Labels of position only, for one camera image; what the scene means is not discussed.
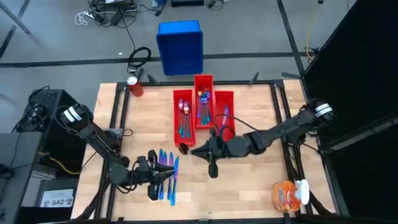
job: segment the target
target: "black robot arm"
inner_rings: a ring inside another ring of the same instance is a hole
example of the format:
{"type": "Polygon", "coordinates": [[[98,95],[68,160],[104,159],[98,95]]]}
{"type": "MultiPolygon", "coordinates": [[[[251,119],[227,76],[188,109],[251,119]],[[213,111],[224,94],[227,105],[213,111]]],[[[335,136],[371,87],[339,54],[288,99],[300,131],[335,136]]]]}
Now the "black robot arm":
{"type": "Polygon", "coordinates": [[[174,174],[174,168],[159,164],[156,152],[151,150],[148,159],[139,156],[129,170],[130,160],[121,155],[120,134],[103,131],[93,122],[93,114],[85,105],[65,108],[56,113],[56,121],[67,132],[85,140],[105,160],[110,182],[127,191],[134,190],[136,185],[150,183],[148,197],[157,200],[158,186],[174,174]]]}
{"type": "Polygon", "coordinates": [[[209,175],[218,176],[216,161],[222,158],[245,157],[249,154],[261,154],[266,151],[275,139],[285,137],[286,140],[298,146],[305,140],[305,133],[327,125],[333,119],[333,110],[328,103],[314,100],[302,106],[294,117],[268,130],[256,130],[242,136],[235,136],[224,142],[211,130],[211,137],[201,147],[190,151],[190,154],[209,162],[209,175]]]}

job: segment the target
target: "wooden table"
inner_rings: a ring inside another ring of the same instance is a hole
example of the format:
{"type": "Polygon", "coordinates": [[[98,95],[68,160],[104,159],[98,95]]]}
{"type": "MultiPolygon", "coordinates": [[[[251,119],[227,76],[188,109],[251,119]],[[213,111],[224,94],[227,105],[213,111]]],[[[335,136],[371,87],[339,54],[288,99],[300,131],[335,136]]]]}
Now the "wooden table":
{"type": "MultiPolygon", "coordinates": [[[[304,104],[302,88],[297,80],[284,81],[292,115],[304,104]]],[[[94,111],[95,123],[108,128],[115,95],[115,83],[101,84],[94,111]]],[[[219,176],[208,176],[208,163],[193,156],[183,156],[174,145],[172,90],[193,89],[193,86],[144,87],[144,94],[129,100],[126,128],[134,130],[131,137],[124,137],[122,154],[130,160],[146,156],[148,150],[160,148],[180,156],[180,173],[177,184],[177,204],[169,201],[151,201],[146,185],[123,195],[116,191],[113,220],[197,220],[225,218],[277,218],[282,214],[271,202],[272,185],[287,180],[280,140],[275,140],[261,155],[218,161],[219,176]]],[[[216,85],[216,90],[234,91],[235,116],[258,129],[276,125],[274,105],[269,85],[216,85]]],[[[251,131],[235,122],[236,134],[251,131]]],[[[201,146],[209,138],[208,130],[196,130],[195,146],[201,146]]],[[[314,139],[307,144],[316,147],[314,139]]],[[[85,161],[94,150],[87,147],[85,161]]],[[[103,160],[94,158],[81,172],[72,217],[77,217],[91,202],[98,189],[103,160]]],[[[326,182],[320,156],[302,146],[302,163],[313,193],[331,212],[334,212],[330,190],[326,182]]],[[[107,200],[103,201],[103,213],[107,200]]]]}

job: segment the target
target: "blue bin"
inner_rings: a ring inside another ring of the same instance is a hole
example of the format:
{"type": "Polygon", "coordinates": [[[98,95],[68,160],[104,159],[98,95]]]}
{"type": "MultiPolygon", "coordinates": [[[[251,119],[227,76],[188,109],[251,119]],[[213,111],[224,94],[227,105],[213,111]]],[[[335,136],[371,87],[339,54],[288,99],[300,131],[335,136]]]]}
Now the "blue bin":
{"type": "Polygon", "coordinates": [[[199,21],[162,22],[156,41],[166,75],[203,71],[203,33],[199,21]]]}

